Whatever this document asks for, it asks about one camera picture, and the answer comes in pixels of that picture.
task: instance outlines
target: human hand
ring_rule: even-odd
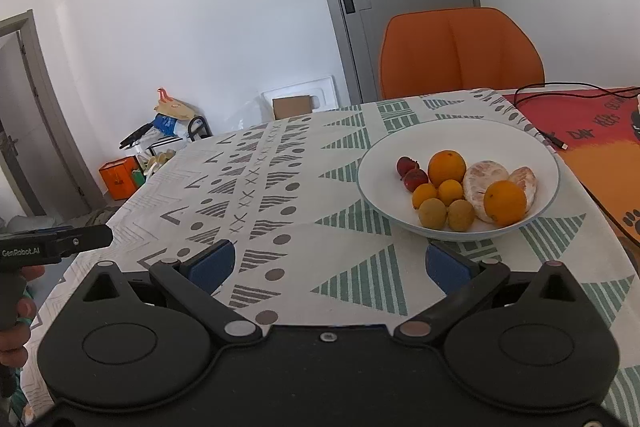
[[[44,266],[26,266],[21,270],[28,281],[44,274]],[[32,319],[36,316],[36,304],[31,299],[22,298],[16,306],[18,317]],[[31,337],[28,325],[18,322],[9,330],[0,331],[0,363],[8,367],[22,367],[27,363],[27,350],[24,344]]]

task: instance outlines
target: red mat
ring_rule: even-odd
[[[598,94],[597,90],[559,92]],[[531,94],[521,93],[518,99]],[[513,95],[506,98],[513,102]],[[593,100],[540,96],[519,103],[518,109],[539,130],[569,146],[560,152],[562,159],[607,216],[640,246],[638,99],[625,100],[613,95]]]

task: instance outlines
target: small orange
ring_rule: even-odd
[[[484,211],[499,227],[520,221],[527,213],[527,196],[508,180],[489,185],[484,193]]]
[[[436,190],[436,187],[430,183],[423,183],[414,190],[414,195],[411,196],[411,202],[413,203],[415,210],[418,210],[424,201],[437,197],[438,191]]]
[[[462,183],[465,172],[466,163],[460,154],[455,151],[440,151],[431,157],[427,174],[431,183],[440,187],[446,180]]]
[[[462,185],[455,180],[446,180],[438,187],[438,199],[449,206],[456,200],[461,200],[465,197],[465,191],[462,189]]]

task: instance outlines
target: blue gripper pad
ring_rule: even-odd
[[[236,249],[230,241],[223,239],[182,263],[178,270],[211,295],[233,273],[235,265]]]
[[[434,244],[429,245],[425,257],[427,274],[447,295],[451,295],[468,284],[475,276],[470,266],[463,264],[456,257],[459,256],[447,253]]]

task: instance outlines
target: plastic bag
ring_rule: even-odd
[[[164,114],[156,114],[154,127],[165,136],[189,137],[189,122],[191,120],[176,120]]]
[[[263,97],[258,96],[253,100],[244,102],[238,110],[226,118],[222,126],[216,130],[216,133],[237,131],[273,120],[275,120],[273,109],[265,102]]]
[[[191,118],[196,116],[191,107],[179,100],[171,98],[164,88],[161,87],[158,89],[158,92],[160,93],[160,99],[154,111],[175,118],[176,120],[191,120]]]

